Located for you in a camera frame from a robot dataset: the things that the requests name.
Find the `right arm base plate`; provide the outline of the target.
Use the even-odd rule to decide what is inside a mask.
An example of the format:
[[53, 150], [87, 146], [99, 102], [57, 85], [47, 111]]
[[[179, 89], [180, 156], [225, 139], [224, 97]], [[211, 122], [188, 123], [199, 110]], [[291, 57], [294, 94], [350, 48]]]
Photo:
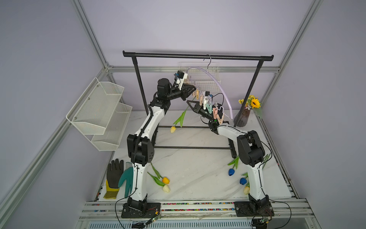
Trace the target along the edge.
[[274, 216], [270, 202], [257, 205], [250, 201], [236, 201], [234, 202], [234, 209], [237, 217]]

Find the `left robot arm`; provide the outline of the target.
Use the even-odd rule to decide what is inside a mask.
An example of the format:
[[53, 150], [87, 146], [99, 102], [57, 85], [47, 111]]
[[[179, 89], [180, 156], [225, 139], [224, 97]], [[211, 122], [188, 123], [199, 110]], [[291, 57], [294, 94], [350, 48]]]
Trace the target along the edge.
[[128, 156], [133, 165], [134, 191], [128, 198], [131, 207], [138, 209], [147, 202], [146, 168], [154, 157], [152, 137], [160, 121], [165, 117], [172, 100], [181, 98], [185, 101], [195, 90], [195, 86], [185, 84], [180, 79], [176, 79], [173, 84], [166, 78], [160, 79], [153, 100], [148, 105], [147, 118], [135, 134], [127, 137]]

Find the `white mesh tiered shelf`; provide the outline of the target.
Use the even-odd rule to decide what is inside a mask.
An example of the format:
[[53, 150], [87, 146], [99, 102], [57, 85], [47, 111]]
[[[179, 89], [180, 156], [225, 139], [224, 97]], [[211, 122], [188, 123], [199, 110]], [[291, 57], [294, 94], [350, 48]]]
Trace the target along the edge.
[[98, 151], [116, 151], [132, 107], [122, 102], [124, 87], [94, 78], [66, 115]]

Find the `black yellow work glove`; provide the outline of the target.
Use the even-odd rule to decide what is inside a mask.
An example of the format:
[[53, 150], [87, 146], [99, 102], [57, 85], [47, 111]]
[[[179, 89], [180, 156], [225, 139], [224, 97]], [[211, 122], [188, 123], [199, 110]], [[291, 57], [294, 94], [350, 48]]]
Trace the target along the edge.
[[106, 193], [104, 199], [116, 199], [119, 192], [119, 180], [124, 172], [124, 161], [112, 160], [107, 167]]

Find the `sunflower bouquet in vase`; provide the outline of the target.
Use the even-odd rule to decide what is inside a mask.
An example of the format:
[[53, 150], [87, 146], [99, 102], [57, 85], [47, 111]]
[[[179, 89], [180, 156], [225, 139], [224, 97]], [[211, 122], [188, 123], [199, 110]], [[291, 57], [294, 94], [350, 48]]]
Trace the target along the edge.
[[251, 112], [253, 112], [259, 118], [262, 118], [262, 107], [257, 97], [255, 97], [254, 95], [250, 95], [247, 100], [240, 99], [238, 100], [238, 102], [240, 105], [245, 103], [245, 106], [244, 109], [239, 112], [234, 118], [234, 122], [236, 123], [237, 127], [246, 126]]

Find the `purple clip hanger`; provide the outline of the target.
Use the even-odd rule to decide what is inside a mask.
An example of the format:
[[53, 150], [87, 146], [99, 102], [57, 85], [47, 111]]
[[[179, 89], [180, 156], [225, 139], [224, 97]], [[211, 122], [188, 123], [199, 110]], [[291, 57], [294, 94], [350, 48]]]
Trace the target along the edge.
[[208, 54], [202, 62], [183, 63], [182, 69], [188, 73], [188, 82], [197, 86], [200, 92], [222, 93], [228, 107], [228, 112], [225, 112], [225, 115], [233, 120], [233, 108], [219, 77], [219, 63], [213, 62], [213, 56]]

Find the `black clothes rack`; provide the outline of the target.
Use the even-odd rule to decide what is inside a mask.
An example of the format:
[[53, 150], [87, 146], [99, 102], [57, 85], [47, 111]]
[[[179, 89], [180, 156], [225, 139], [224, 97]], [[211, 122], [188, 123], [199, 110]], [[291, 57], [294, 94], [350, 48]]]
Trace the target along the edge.
[[145, 57], [145, 58], [177, 58], [177, 59], [210, 59], [210, 60], [241, 60], [241, 61], [258, 61], [257, 67], [254, 72], [254, 76], [252, 77], [252, 81], [248, 88], [246, 98], [249, 97], [249, 94], [254, 86], [254, 83], [258, 77], [260, 69], [263, 66], [264, 62], [270, 62], [273, 60], [274, 56], [240, 56], [240, 55], [209, 55], [209, 54], [172, 54], [172, 53], [145, 53], [145, 52], [126, 52], [123, 51], [124, 57], [130, 57], [133, 62], [133, 66], [136, 72], [138, 84], [140, 87], [145, 111], [149, 114], [149, 105], [146, 101], [146, 96], [144, 93], [143, 83], [141, 79], [141, 74], [137, 62], [138, 57]]

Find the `blue tulip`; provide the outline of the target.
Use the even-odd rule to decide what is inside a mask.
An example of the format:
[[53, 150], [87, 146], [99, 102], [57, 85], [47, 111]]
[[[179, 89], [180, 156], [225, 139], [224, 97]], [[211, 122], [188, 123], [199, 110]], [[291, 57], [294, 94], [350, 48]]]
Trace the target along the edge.
[[244, 173], [240, 178], [240, 184], [245, 186], [247, 183], [248, 183], [248, 173]]
[[235, 170], [238, 168], [238, 164], [239, 164], [238, 156], [235, 159], [233, 159], [230, 163], [227, 164], [228, 166], [231, 166], [228, 171], [229, 176], [232, 176], [235, 173]]

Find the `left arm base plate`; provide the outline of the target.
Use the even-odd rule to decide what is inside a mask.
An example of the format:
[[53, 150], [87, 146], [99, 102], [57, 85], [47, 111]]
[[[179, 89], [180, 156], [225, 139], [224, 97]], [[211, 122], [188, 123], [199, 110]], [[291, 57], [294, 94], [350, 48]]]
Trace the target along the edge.
[[161, 203], [148, 202], [142, 207], [134, 208], [132, 205], [125, 203], [121, 213], [123, 219], [137, 219], [137, 218], [153, 218], [161, 211]]

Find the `blue tulip upper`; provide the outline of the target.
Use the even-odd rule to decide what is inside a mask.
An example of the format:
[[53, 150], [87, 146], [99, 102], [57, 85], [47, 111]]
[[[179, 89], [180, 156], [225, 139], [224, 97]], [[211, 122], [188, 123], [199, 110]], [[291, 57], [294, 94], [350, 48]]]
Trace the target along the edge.
[[227, 164], [228, 166], [231, 166], [228, 171], [229, 176], [232, 176], [235, 173], [235, 170], [238, 168], [238, 164], [239, 164], [238, 156], [235, 159], [233, 159], [230, 163]]

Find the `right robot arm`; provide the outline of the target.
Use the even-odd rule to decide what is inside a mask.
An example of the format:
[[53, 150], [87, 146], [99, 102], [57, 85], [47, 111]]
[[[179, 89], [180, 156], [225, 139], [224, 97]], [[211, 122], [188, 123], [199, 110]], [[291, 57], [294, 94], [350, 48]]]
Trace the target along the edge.
[[239, 159], [249, 166], [248, 178], [250, 191], [248, 194], [250, 204], [256, 209], [263, 208], [269, 204], [269, 197], [264, 191], [263, 168], [265, 148], [259, 135], [252, 130], [244, 132], [227, 122], [221, 122], [214, 118], [213, 112], [204, 110], [204, 106], [198, 101], [188, 100], [188, 106], [195, 113], [209, 120], [208, 126], [212, 132], [222, 135], [233, 141]]

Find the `cream white tulip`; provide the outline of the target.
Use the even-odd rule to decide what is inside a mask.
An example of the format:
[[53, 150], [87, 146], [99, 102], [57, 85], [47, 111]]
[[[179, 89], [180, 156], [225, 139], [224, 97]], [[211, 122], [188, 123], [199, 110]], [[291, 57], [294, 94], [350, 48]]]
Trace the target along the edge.
[[163, 178], [158, 178], [157, 176], [154, 176], [150, 173], [148, 173], [149, 176], [154, 180], [154, 182], [160, 186], [162, 188], [162, 190], [165, 193], [169, 193], [171, 191], [169, 184], [170, 184], [170, 180], [167, 177], [163, 177]]

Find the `orange tulip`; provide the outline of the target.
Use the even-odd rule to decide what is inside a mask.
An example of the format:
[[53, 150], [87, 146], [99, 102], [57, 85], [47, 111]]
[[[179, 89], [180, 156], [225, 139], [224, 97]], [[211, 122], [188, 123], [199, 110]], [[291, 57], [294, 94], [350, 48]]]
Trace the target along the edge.
[[163, 176], [160, 174], [160, 172], [153, 166], [153, 164], [151, 164], [151, 168], [153, 169], [155, 176], [157, 176], [158, 178], [163, 178]]

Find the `cream tulip right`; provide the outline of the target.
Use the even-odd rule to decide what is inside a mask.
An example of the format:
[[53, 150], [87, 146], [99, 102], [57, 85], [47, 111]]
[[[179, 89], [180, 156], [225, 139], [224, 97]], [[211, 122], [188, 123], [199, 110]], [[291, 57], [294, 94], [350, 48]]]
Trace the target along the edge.
[[250, 193], [250, 184], [249, 183], [246, 184], [246, 186], [245, 186], [245, 188], [243, 190], [243, 193], [245, 195], [248, 195]]

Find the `green work glove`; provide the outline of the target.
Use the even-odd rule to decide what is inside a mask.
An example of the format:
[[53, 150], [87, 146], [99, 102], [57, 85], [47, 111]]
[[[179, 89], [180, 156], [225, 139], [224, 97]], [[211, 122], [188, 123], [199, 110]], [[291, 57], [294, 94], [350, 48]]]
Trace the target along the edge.
[[132, 194], [133, 188], [133, 165], [131, 162], [126, 163], [126, 168], [119, 179], [118, 187], [120, 188], [123, 184], [125, 184], [124, 197], [127, 198]]

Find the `blue tulip lower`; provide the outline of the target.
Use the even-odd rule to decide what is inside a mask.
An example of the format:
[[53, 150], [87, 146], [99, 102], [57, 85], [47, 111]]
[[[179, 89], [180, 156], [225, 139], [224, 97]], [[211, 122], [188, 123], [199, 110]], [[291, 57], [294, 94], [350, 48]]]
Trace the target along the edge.
[[244, 173], [240, 178], [240, 184], [245, 186], [247, 183], [248, 183], [248, 173]]

